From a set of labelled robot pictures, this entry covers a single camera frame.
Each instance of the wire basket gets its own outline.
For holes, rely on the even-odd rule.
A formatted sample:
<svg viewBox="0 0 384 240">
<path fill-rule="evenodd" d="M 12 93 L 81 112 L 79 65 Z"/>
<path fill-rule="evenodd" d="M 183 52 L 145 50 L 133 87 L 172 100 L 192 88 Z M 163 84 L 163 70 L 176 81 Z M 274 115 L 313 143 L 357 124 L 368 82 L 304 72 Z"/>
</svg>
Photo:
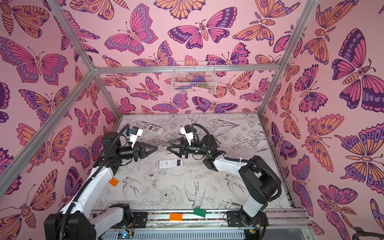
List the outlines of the wire basket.
<svg viewBox="0 0 384 240">
<path fill-rule="evenodd" d="M 216 62 L 195 61 L 174 62 L 171 87 L 173 93 L 180 91 L 193 93 L 216 93 Z"/>
</svg>

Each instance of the purple object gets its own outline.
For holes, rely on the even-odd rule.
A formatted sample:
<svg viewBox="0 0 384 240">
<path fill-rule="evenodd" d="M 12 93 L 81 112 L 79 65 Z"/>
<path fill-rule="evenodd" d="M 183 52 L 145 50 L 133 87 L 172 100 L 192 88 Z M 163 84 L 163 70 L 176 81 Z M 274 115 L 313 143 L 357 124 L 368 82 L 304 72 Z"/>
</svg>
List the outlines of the purple object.
<svg viewBox="0 0 384 240">
<path fill-rule="evenodd" d="M 198 76 L 197 78 L 192 80 L 193 83 L 205 83 L 205 79 L 203 76 Z"/>
</svg>

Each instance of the floral pattern table surface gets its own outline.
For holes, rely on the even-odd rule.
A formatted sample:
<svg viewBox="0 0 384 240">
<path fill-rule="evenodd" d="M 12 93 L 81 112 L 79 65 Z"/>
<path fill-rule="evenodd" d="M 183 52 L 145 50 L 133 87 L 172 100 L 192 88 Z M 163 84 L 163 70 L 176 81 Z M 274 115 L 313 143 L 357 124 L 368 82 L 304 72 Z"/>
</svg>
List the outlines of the floral pattern table surface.
<svg viewBox="0 0 384 240">
<path fill-rule="evenodd" d="M 194 122 L 207 128 L 215 136 L 219 149 L 228 156 L 259 155 L 278 174 L 256 114 L 126 115 L 118 130 L 127 123 L 131 128 L 138 126 L 143 129 L 143 135 L 137 142 L 167 147 L 169 140 L 182 137 L 181 126 Z M 146 130 L 150 124 L 161 127 L 164 132 L 158 135 Z M 201 139 L 205 133 L 200 129 L 198 132 Z M 162 148 L 147 158 L 120 167 L 115 175 L 119 183 L 105 187 L 94 209 L 106 209 L 116 203 L 129 203 L 132 209 L 147 210 L 235 209 L 247 200 L 249 193 L 240 178 L 209 170 L 192 155 L 183 159 L 181 167 L 159 169 L 159 160 L 174 158 L 177 156 Z M 290 208 L 284 189 L 281 197 L 268 208 Z"/>
</svg>

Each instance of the cable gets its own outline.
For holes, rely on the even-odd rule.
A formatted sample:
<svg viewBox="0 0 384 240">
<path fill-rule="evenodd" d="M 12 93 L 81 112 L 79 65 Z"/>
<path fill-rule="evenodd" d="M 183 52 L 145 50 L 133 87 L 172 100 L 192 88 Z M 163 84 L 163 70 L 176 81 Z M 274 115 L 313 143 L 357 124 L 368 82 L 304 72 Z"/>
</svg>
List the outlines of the cable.
<svg viewBox="0 0 384 240">
<path fill-rule="evenodd" d="M 60 226 L 60 230 L 59 230 L 59 240 L 63 240 L 64 238 L 64 235 L 65 235 L 65 228 L 67 226 L 67 223 L 68 223 L 68 219 L 69 219 L 69 216 L 71 214 L 71 211 L 73 209 L 73 207 L 75 206 L 75 202 L 77 202 L 77 200 L 80 198 L 81 194 L 83 193 L 83 191 L 85 190 L 85 188 L 87 187 L 87 185 L 97 176 L 97 174 L 100 172 L 101 168 L 104 167 L 106 161 L 108 160 L 109 158 L 109 155 L 111 154 L 111 151 L 112 151 L 112 148 L 115 146 L 116 142 L 118 141 L 118 139 L 120 138 L 120 136 L 123 134 L 123 132 L 125 131 L 125 129 L 129 128 L 129 124 L 126 124 L 119 132 L 119 134 L 115 137 L 115 139 L 113 140 L 112 144 L 111 144 L 111 147 L 108 149 L 108 151 L 106 152 L 105 156 L 104 156 L 104 160 L 103 162 L 101 163 L 101 165 L 97 168 L 97 170 L 95 171 L 95 173 L 90 177 L 88 178 L 88 180 L 84 183 L 84 185 L 81 187 L 81 189 L 77 192 L 76 196 L 73 198 L 72 200 L 72 203 L 69 205 L 69 207 L 67 208 L 67 211 L 65 212 L 64 216 L 63 216 L 63 219 L 61 220 L 61 226 Z"/>
</svg>

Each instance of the white remote control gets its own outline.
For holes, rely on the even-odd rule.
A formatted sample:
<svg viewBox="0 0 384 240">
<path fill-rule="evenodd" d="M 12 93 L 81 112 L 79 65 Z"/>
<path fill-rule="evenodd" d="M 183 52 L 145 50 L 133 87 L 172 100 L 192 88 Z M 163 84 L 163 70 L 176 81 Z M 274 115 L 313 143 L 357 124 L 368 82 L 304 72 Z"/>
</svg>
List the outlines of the white remote control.
<svg viewBox="0 0 384 240">
<path fill-rule="evenodd" d="M 166 159 L 159 161 L 159 168 L 172 168 L 172 167 L 180 167 L 183 166 L 183 160 L 181 158 L 175 159 Z"/>
</svg>

